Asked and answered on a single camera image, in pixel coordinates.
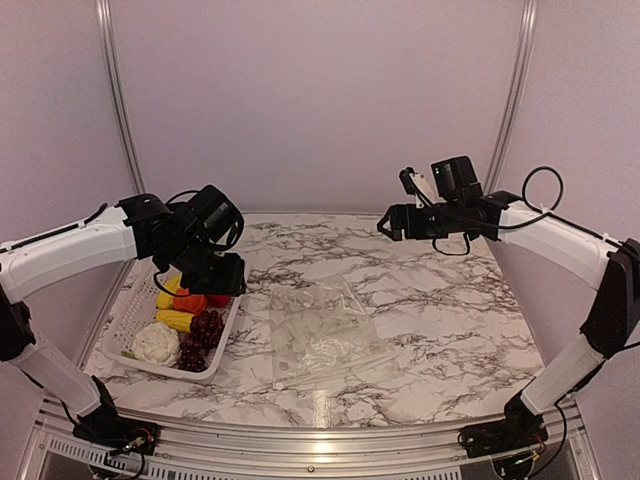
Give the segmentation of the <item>red bell pepper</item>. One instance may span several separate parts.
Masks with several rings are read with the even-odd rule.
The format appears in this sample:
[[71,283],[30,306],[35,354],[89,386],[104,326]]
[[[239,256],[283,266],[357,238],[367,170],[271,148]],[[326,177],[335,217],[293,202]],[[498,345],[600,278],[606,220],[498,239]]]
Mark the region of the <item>red bell pepper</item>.
[[227,295],[206,295],[207,305],[211,308],[226,308],[232,298]]

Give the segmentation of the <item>white cauliflower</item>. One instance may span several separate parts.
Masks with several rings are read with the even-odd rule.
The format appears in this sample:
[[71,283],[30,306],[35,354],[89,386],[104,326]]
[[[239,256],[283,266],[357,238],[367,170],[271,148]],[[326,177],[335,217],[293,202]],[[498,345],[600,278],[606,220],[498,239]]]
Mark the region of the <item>white cauliflower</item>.
[[137,360],[171,367],[180,353],[179,334],[160,322],[150,324],[136,333],[131,351]]

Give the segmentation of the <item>clear zip top bag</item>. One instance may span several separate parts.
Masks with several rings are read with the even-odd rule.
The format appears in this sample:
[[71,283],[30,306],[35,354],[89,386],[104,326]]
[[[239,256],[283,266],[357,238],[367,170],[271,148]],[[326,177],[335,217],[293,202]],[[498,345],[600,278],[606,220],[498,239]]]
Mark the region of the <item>clear zip top bag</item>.
[[396,357],[341,276],[306,287],[274,289],[269,327],[277,390],[342,379]]

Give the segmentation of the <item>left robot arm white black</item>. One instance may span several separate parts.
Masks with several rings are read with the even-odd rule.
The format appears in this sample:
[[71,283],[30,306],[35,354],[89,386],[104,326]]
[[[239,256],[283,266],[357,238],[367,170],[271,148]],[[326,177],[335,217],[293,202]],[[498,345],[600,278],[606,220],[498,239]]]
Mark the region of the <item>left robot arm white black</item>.
[[186,202],[141,194],[92,216],[1,246],[1,359],[62,400],[106,445],[125,438],[104,385],[79,370],[30,326],[25,301],[62,280],[112,263],[149,258],[175,268],[195,294],[237,297],[245,262],[233,249],[244,230],[237,207],[211,185]]

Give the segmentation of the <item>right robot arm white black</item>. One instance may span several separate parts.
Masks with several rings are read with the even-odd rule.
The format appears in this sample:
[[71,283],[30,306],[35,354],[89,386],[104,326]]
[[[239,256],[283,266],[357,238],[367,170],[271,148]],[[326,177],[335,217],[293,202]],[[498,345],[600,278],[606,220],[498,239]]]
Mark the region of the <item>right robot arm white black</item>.
[[428,205],[395,204],[377,224],[393,241],[436,242],[461,233],[484,237],[532,252],[575,275],[596,293],[578,337],[505,408],[495,438],[515,448],[534,431],[539,416],[566,394],[586,385],[602,364],[632,348],[629,338],[639,323],[639,244],[598,238],[561,220],[549,210],[537,212],[514,194],[499,191],[464,205],[457,201]]

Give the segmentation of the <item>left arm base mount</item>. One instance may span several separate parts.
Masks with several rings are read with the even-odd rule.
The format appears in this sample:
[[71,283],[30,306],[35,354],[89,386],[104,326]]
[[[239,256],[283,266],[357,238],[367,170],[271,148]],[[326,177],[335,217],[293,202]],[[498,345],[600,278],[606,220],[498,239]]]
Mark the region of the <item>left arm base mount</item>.
[[102,402],[85,416],[73,418],[67,407],[65,413],[73,424],[75,437],[111,449],[111,456],[136,452],[145,456],[154,453],[160,426],[153,422],[121,416],[112,403]]

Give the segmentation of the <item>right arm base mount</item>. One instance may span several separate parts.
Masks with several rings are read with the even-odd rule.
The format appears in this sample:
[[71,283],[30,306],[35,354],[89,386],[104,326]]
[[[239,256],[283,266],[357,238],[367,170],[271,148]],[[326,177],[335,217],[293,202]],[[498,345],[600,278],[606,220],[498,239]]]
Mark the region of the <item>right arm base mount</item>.
[[457,441],[469,458],[477,458],[545,443],[548,438],[543,417],[516,400],[505,406],[503,419],[467,425]]

